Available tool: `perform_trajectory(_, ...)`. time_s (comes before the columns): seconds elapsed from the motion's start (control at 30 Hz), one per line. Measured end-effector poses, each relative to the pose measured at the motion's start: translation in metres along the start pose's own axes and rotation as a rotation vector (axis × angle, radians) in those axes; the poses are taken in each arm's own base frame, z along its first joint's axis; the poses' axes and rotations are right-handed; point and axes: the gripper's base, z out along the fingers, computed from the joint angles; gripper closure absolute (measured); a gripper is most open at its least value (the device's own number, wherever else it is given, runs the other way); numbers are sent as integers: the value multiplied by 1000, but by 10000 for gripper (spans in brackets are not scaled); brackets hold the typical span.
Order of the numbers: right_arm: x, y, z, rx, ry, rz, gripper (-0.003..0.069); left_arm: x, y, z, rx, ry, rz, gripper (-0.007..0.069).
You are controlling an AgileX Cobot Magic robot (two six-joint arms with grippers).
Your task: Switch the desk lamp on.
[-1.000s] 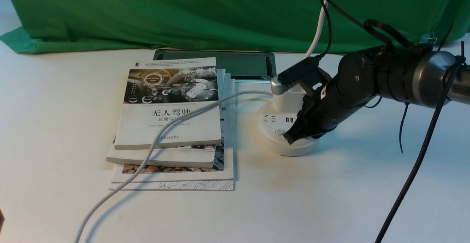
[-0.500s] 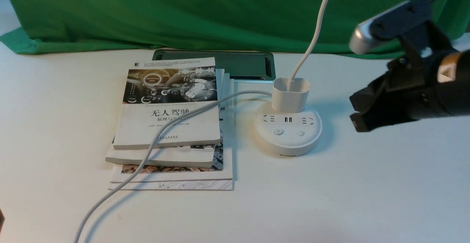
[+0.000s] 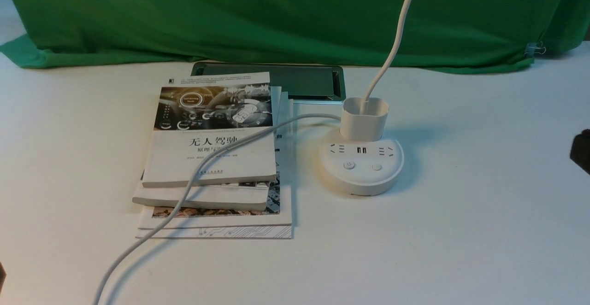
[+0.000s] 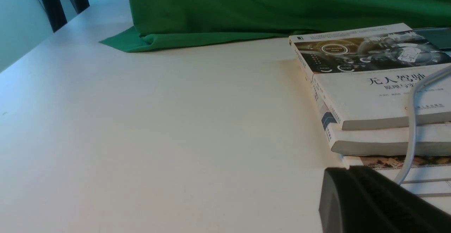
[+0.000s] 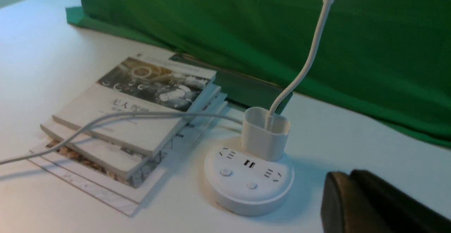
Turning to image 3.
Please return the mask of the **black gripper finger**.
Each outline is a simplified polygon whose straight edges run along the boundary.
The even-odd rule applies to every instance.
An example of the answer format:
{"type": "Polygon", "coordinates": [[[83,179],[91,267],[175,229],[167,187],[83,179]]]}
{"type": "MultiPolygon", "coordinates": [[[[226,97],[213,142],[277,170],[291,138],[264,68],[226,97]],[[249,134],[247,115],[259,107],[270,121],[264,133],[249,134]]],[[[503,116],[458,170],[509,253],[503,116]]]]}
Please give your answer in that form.
{"type": "Polygon", "coordinates": [[[590,129],[583,130],[573,138],[570,160],[590,174],[590,129]]]}

